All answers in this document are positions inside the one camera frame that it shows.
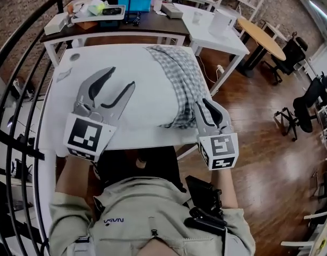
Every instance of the person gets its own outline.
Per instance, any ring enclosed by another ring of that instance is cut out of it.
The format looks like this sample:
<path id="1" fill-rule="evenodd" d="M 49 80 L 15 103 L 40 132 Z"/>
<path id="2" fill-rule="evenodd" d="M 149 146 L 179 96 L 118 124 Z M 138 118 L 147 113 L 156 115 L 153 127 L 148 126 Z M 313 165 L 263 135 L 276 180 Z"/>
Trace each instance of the person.
<path id="1" fill-rule="evenodd" d="M 239 209 L 231 170 L 212 171 L 228 234 L 188 228 L 189 199 L 174 147 L 142 150 L 139 169 L 124 151 L 105 151 L 97 163 L 104 190 L 94 197 L 98 221 L 85 202 L 89 162 L 68 156 L 50 204 L 50 253 L 57 255 L 253 255 L 255 241 Z"/>

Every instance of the round wooden table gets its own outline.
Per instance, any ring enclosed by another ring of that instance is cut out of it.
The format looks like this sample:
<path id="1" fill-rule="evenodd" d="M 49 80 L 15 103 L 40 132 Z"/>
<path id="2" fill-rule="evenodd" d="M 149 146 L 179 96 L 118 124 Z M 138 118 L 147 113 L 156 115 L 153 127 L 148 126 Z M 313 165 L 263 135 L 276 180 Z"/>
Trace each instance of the round wooden table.
<path id="1" fill-rule="evenodd" d="M 260 62 L 266 52 L 271 53 L 276 58 L 284 61 L 285 54 L 279 45 L 273 40 L 269 35 L 267 35 L 261 28 L 257 27 L 252 22 L 246 19 L 238 19 L 239 25 L 246 31 L 243 43 L 245 44 L 250 36 L 257 42 L 258 47 L 248 58 L 247 61 L 242 60 L 238 67 L 236 68 L 242 75 L 247 77 L 253 77 L 255 66 Z"/>

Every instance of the bottle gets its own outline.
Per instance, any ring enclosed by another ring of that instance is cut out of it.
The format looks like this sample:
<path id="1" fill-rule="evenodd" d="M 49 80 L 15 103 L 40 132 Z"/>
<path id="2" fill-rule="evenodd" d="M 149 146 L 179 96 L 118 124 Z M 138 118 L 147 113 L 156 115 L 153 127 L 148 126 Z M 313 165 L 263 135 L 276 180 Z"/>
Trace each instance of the bottle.
<path id="1" fill-rule="evenodd" d="M 155 0 L 154 1 L 154 11 L 160 11 L 162 6 L 162 0 Z"/>

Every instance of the brick wall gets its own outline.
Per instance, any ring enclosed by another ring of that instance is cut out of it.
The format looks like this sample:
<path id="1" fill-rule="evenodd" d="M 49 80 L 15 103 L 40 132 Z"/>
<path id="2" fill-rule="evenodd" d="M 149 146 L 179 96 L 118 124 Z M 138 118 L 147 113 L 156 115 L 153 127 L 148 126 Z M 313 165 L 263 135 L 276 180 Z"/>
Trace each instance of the brick wall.
<path id="1" fill-rule="evenodd" d="M 0 48 L 8 37 L 21 25 L 31 13 L 40 7 L 47 0 L 0 0 Z M 224 0 L 224 3 L 236 7 L 235 0 Z M 47 24 L 56 13 L 56 7 L 52 7 L 46 12 L 42 18 L 37 21 L 30 30 L 23 36 L 20 43 L 15 47 L 13 52 L 9 55 L 0 70 L 0 76 L 7 82 L 14 66 L 17 64 L 20 55 L 25 51 L 27 46 L 38 32 Z M 248 7 L 243 7 L 243 14 L 248 16 L 250 10 Z M 281 25 L 280 30 L 287 36 L 291 35 L 293 31 L 297 31 L 309 45 L 308 54 L 313 54 L 323 42 L 320 32 L 317 30 L 311 17 L 304 9 L 298 0 L 266 0 L 262 5 L 261 10 L 257 14 L 259 20 L 267 20 L 273 25 L 278 23 Z M 38 44 L 32 53 L 29 55 L 27 61 L 24 63 L 19 76 L 26 77 L 40 53 L 42 45 Z M 43 59 L 38 68 L 35 81 L 39 80 L 44 73 L 45 65 L 47 64 L 47 56 Z"/>

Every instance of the beige shirt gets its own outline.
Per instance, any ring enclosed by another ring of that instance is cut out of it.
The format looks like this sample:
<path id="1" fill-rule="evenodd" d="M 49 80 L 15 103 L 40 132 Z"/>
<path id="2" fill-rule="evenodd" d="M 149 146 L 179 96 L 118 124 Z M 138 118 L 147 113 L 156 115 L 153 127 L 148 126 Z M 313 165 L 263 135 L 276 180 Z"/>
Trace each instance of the beige shirt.
<path id="1" fill-rule="evenodd" d="M 50 205 L 52 256 L 66 255 L 67 247 L 89 236 L 96 255 L 137 255 L 154 238 L 153 230 L 178 255 L 223 255 L 220 236 L 188 228 L 189 209 L 182 204 L 189 195 L 159 178 L 130 178 L 107 187 L 96 197 L 104 208 L 92 222 L 92 211 L 80 197 L 55 193 Z M 227 255 L 253 255 L 255 241 L 242 209 L 224 209 L 227 221 Z"/>

